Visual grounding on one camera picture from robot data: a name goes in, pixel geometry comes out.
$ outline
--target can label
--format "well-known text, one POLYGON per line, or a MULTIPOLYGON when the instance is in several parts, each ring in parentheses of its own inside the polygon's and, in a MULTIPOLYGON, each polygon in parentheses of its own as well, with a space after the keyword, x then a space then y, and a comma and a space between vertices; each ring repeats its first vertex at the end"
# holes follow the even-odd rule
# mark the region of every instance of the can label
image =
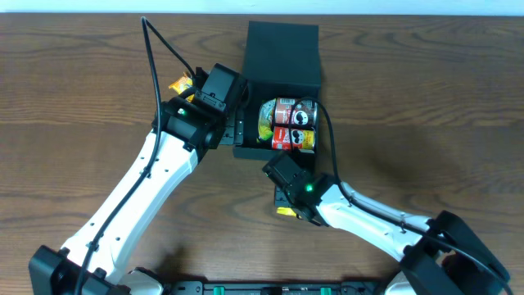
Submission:
POLYGON ((289 124, 289 118, 291 117, 293 125, 314 126, 317 121, 317 104, 304 100, 296 105, 295 110, 293 110, 293 116, 291 116, 291 108, 295 102, 294 98, 277 98, 275 123, 289 124))
MULTIPOLYGON (((275 127, 272 141, 273 149, 291 150, 288 131, 289 129, 285 127, 275 127)), ((293 141, 293 148, 312 150, 314 148, 314 131, 292 129, 291 140, 293 141)))
POLYGON ((257 138, 257 142, 267 142, 273 136, 271 124, 273 123, 274 108, 275 99, 267 101, 260 107, 259 137, 257 138))

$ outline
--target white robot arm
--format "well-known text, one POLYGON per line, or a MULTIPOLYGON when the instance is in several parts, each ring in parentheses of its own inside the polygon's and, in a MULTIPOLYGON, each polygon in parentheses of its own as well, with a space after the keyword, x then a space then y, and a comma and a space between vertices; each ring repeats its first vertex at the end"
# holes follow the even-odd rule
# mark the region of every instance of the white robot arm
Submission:
MULTIPOLYGON (((156 134, 149 133, 136 161, 100 209, 74 236, 65 241, 62 248, 69 249, 67 258, 70 261, 82 265, 89 243, 148 163, 155 139, 156 134)), ((101 268, 106 272, 106 281, 119 283, 138 240, 165 199, 197 167, 197 152, 189 152, 183 145, 183 140, 162 132, 156 154, 158 161, 153 165, 151 174, 142 181, 105 230, 89 263, 89 272, 101 268)))
POLYGON ((503 286, 509 290, 508 272, 457 216, 442 211, 432 219, 396 210, 332 175, 313 176, 299 162, 300 153, 281 153, 263 171, 298 217, 355 234, 400 263, 402 273, 386 295, 498 294, 503 286), (436 259, 450 250, 456 254, 437 265, 436 259))

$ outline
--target wooden table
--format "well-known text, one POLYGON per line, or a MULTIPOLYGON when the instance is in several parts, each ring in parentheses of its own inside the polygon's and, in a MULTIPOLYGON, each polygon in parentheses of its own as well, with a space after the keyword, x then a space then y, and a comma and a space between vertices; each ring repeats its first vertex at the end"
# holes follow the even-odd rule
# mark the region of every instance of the wooden table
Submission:
MULTIPOLYGON (((207 69, 242 68, 249 20, 320 25, 323 100, 343 179, 402 210, 463 217, 524 293, 522 18, 149 19, 207 69)), ((183 67, 155 39, 153 48, 166 99, 183 67)), ((58 249, 127 171, 155 100, 139 15, 3 14, 0 51, 0 293, 22 294, 31 293, 34 251, 58 249)), ((327 136, 319 147, 320 168, 330 171, 327 136)), ((230 147, 208 152, 129 268, 209 280, 395 272, 393 259, 352 234, 277 215, 263 164, 233 158, 230 147)))

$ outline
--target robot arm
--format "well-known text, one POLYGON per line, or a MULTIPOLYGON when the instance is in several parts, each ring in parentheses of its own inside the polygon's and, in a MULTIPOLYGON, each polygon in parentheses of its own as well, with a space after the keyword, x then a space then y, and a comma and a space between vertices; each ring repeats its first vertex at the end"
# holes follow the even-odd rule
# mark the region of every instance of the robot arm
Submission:
POLYGON ((457 216, 447 211, 435 219, 411 215, 342 184, 359 204, 356 206, 333 176, 313 176, 297 164, 300 158, 294 157, 282 152, 263 171, 286 195, 298 217, 355 234, 400 263, 404 279, 394 280, 386 295, 499 294, 502 287, 508 290, 508 272, 457 216), (438 265, 436 259, 452 249, 456 253, 438 265))
MULTIPOLYGON (((95 245, 88 274, 84 277, 83 293, 119 294, 117 284, 124 281, 129 287, 136 278, 151 282, 147 294, 156 294, 150 292, 152 289, 161 293, 161 284, 149 276, 131 274, 134 281, 128 282, 124 274, 129 257, 165 199, 193 172, 209 149, 218 147, 227 120, 234 115, 246 90, 246 80, 220 64, 216 64, 209 74, 197 68, 195 81, 196 88, 162 102, 162 131, 156 161, 95 245), (191 103, 184 99, 193 93, 191 103)), ((29 262, 29 273, 35 294, 72 293, 93 237, 136 185, 150 160, 157 136, 154 132, 156 118, 152 124, 153 131, 146 137, 137 159, 94 216, 65 241, 59 252, 41 246, 34 254, 29 262)), ((134 289, 133 294, 140 292, 134 289)))
MULTIPOLYGON (((110 223, 89 263, 89 272, 93 273, 96 268, 103 269, 106 272, 106 281, 112 284, 117 284, 124 275, 129 257, 138 240, 165 199, 198 164, 197 152, 184 149, 183 140, 166 132, 162 132, 161 136, 160 148, 156 154, 158 161, 152 167, 150 175, 144 179, 110 223)), ((94 216, 74 236, 65 241, 62 248, 69 249, 67 258, 70 261, 82 265, 88 250, 87 245, 136 182, 143 167, 149 161, 155 138, 156 134, 152 132, 146 136, 146 142, 137 160, 131 165, 124 178, 94 216)))

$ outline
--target black box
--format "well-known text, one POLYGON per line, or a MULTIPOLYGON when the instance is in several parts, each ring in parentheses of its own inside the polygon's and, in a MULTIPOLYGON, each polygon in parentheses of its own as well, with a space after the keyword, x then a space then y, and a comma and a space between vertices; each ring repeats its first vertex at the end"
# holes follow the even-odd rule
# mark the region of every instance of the black box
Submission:
MULTIPOLYGON (((236 114, 233 155, 269 161, 280 151, 256 140, 260 106, 274 98, 320 99, 318 26, 250 21, 242 74, 248 80, 249 98, 236 114)), ((318 133, 314 153, 300 154, 304 167, 311 172, 318 155, 317 142, 318 133)), ((281 194, 275 190, 275 201, 285 200, 281 194)))

